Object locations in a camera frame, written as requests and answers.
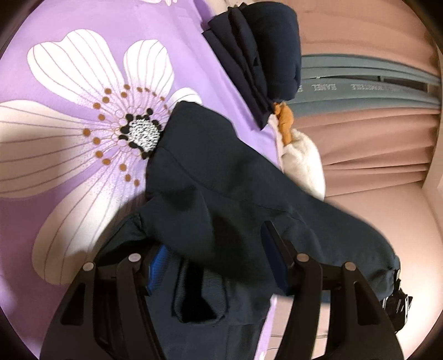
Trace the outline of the dark navy jacket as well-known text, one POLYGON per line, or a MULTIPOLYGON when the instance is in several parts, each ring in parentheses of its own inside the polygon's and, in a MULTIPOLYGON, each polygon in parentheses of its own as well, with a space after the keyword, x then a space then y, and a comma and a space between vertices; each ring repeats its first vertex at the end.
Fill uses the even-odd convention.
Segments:
POLYGON ((154 241, 171 252, 147 300, 168 359, 254 357, 279 292, 261 243, 265 221, 320 263, 355 263, 379 299, 393 292, 400 260, 380 232, 307 194, 198 104, 174 108, 148 164, 146 195, 95 259, 111 264, 154 241))

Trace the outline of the pink pleated curtain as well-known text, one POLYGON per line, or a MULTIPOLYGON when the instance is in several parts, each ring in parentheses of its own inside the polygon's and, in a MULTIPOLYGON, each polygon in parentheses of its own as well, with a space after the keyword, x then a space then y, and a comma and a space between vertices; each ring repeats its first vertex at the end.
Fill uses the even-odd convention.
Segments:
MULTIPOLYGON (((305 55, 361 55, 399 62, 441 78, 429 32, 402 1, 281 3, 297 14, 302 67, 305 55)), ((442 106, 439 110, 359 109, 301 117, 292 112, 293 126, 317 146, 326 194, 335 197, 424 181, 442 106)), ((276 140, 268 122, 260 129, 252 116, 252 127, 269 130, 276 140)))

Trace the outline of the white plush duck toy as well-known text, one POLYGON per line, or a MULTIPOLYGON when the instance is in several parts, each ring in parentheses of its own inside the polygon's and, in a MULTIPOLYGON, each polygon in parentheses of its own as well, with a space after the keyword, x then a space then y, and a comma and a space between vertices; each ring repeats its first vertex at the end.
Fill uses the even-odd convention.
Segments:
POLYGON ((274 103, 272 110, 268 124, 276 134, 281 170, 306 193, 323 201, 326 181, 317 146, 293 126, 294 115, 286 103, 274 103))

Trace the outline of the purple floral bed sheet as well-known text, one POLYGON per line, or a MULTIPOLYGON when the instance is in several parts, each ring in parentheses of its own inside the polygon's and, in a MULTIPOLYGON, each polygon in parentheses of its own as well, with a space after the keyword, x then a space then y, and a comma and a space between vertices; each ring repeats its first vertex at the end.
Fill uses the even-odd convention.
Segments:
POLYGON ((209 1, 43 1, 1 57, 1 308, 31 354, 79 267, 143 201, 179 101, 276 161, 203 38, 209 1))

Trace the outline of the grey blue lettered curtain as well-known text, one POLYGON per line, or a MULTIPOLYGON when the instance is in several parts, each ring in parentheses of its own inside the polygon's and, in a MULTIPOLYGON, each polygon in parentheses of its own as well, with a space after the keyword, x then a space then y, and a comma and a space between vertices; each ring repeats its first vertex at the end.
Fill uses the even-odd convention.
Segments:
POLYGON ((441 78, 399 62, 361 55, 305 55, 295 115, 359 109, 441 109, 441 78))

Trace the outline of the folded dark navy garment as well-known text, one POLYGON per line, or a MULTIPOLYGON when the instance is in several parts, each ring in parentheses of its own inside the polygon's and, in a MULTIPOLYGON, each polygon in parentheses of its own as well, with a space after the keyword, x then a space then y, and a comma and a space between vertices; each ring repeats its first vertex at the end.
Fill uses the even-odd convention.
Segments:
POLYGON ((203 36, 264 129, 273 104, 294 99, 301 84, 296 12, 275 1, 242 3, 210 19, 203 36))

